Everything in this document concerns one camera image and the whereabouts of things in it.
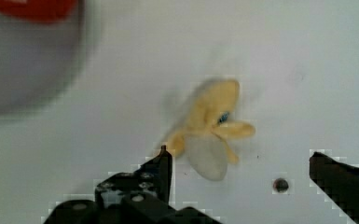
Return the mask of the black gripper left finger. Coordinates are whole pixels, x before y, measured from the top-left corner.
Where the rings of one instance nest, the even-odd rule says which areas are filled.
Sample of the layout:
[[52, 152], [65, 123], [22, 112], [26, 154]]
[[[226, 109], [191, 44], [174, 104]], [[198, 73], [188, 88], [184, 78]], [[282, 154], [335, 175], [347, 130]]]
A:
[[92, 200], [59, 203], [43, 224], [222, 224], [188, 206], [169, 205], [173, 157], [165, 146], [133, 172], [122, 172], [99, 183]]

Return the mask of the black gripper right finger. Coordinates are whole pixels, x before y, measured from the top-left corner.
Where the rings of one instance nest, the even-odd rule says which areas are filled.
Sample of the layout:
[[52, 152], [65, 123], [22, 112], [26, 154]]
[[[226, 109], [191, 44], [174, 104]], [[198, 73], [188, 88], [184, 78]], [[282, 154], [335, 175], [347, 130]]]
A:
[[359, 224], [359, 168], [335, 161], [321, 152], [309, 158], [310, 179], [351, 220]]

